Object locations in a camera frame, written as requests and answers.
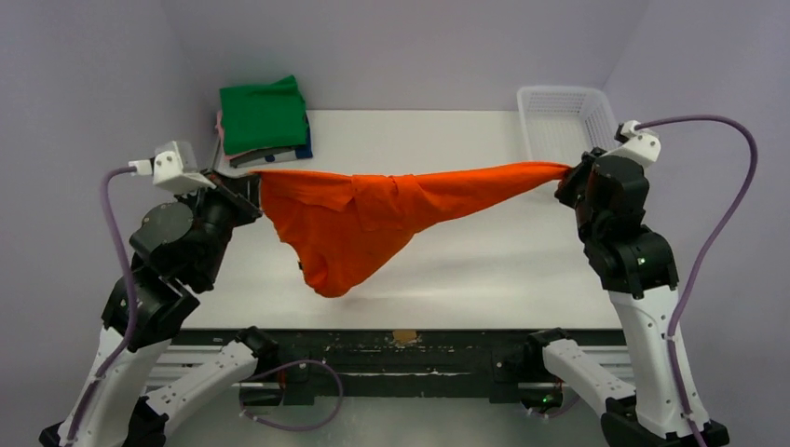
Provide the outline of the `orange t-shirt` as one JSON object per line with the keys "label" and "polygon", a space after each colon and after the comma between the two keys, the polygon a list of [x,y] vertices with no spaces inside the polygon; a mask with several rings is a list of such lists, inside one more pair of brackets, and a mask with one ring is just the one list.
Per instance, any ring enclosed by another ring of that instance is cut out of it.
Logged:
{"label": "orange t-shirt", "polygon": [[337,298],[361,284],[414,235],[486,210],[545,183],[568,165],[518,162],[485,169],[405,175],[258,171],[260,207],[290,245],[305,283]]}

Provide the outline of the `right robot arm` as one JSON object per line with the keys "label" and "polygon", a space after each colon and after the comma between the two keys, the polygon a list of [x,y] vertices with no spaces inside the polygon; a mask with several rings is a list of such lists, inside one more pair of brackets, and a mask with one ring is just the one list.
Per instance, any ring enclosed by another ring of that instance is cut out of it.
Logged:
{"label": "right robot arm", "polygon": [[576,213],[584,254],[619,318],[633,381],[615,377],[561,329],[530,335],[525,355],[595,411],[611,446],[725,446],[729,432],[705,410],[673,320],[674,254],[643,222],[648,190],[639,163],[597,148],[555,194]]}

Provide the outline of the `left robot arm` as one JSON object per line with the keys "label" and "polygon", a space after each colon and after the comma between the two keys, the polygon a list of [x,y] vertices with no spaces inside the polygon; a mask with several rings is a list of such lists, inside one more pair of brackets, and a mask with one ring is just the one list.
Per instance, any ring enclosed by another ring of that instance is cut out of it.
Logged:
{"label": "left robot arm", "polygon": [[71,414],[43,429],[44,446],[162,446],[203,405],[278,364],[278,345],[256,327],[152,392],[145,384],[198,296],[210,291],[233,231],[262,216],[259,176],[205,170],[207,184],[150,209],[129,243],[124,273],[102,311],[100,345]]}

